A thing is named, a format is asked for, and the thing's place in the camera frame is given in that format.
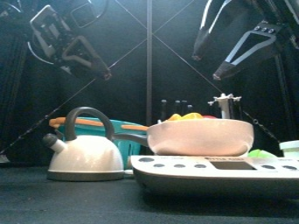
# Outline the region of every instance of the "white kettle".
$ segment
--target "white kettle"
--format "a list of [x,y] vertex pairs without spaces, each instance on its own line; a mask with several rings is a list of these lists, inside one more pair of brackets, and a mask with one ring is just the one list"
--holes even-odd
[[[80,114],[90,114],[103,122],[106,137],[76,136],[75,122]],[[64,181],[122,179],[124,166],[119,149],[111,142],[114,134],[112,122],[102,112],[94,108],[75,108],[66,118],[66,142],[53,134],[43,138],[45,146],[55,151],[47,178]]]

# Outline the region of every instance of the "black backdrop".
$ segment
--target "black backdrop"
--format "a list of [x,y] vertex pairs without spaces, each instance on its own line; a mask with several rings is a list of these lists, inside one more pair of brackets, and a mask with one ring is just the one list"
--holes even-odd
[[[45,2],[41,1],[43,4],[49,3],[53,8],[59,8],[59,1]],[[152,123],[156,123],[160,116],[162,99],[170,103],[175,100],[187,100],[196,112],[208,114],[211,109],[207,102],[224,92],[242,96],[244,110],[280,141],[295,140],[299,123],[298,51],[288,45],[282,53],[291,101],[290,118],[286,113],[275,59],[252,65],[248,70],[222,82],[211,78],[244,31],[252,28],[248,27],[248,19],[260,21],[256,14],[244,15],[227,28],[211,44],[207,57],[200,62],[192,60],[192,45],[206,3],[207,1],[192,0],[154,1]],[[60,110],[51,118],[66,116],[74,108],[87,106],[99,109],[111,119],[146,124],[148,110],[146,25],[146,1],[110,0],[106,16],[91,27],[79,31],[88,38],[114,74],[110,81],[96,80],[83,91],[82,88],[92,80],[91,76],[76,77],[64,73],[59,68],[39,61],[28,52],[11,125],[1,130],[9,133],[4,140],[5,145],[13,142],[60,105]],[[286,119],[292,118],[294,128],[290,129]],[[9,148],[8,158],[32,165],[47,165],[52,151],[43,146],[41,139],[48,132],[53,130],[45,121],[25,135],[24,140]],[[258,126],[255,126],[254,148],[282,155],[276,140],[268,137]]]

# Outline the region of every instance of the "display screen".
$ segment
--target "display screen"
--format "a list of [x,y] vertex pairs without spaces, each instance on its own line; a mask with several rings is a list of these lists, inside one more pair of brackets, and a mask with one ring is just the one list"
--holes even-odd
[[252,167],[248,163],[246,162],[231,162],[231,161],[210,161],[211,164],[216,167],[219,170],[238,170],[238,171],[244,171],[244,170],[255,170],[256,168]]

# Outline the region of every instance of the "kettle handle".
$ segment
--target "kettle handle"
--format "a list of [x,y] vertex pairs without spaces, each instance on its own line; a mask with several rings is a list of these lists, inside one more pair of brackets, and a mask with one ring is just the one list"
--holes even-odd
[[115,127],[112,122],[108,120],[108,117],[98,111],[95,108],[88,108],[88,107],[80,107],[75,108],[67,115],[66,118],[66,140],[72,141],[78,138],[76,132],[75,132],[75,122],[78,117],[82,114],[88,114],[95,116],[104,124],[106,127],[106,137],[108,140],[112,140],[112,137],[115,135]]

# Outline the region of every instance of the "pot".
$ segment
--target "pot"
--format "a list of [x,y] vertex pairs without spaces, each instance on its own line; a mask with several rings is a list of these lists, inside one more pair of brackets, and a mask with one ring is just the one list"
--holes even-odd
[[254,127],[231,119],[191,119],[166,121],[148,127],[144,136],[115,134],[114,138],[150,146],[164,156],[242,156],[254,143]]

